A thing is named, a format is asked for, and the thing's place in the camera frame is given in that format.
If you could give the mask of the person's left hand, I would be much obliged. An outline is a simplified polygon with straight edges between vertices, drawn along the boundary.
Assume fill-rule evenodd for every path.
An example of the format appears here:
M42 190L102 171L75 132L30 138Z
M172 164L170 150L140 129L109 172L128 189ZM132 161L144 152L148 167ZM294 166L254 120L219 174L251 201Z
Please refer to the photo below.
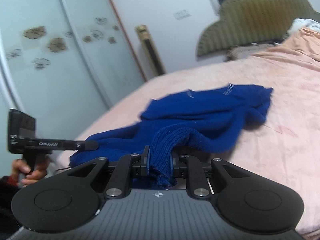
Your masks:
M31 172L30 166L23 159L15 159L11 165L11 177L17 186L29 186L43 179L48 174L47 169L49 164L50 159L46 157Z

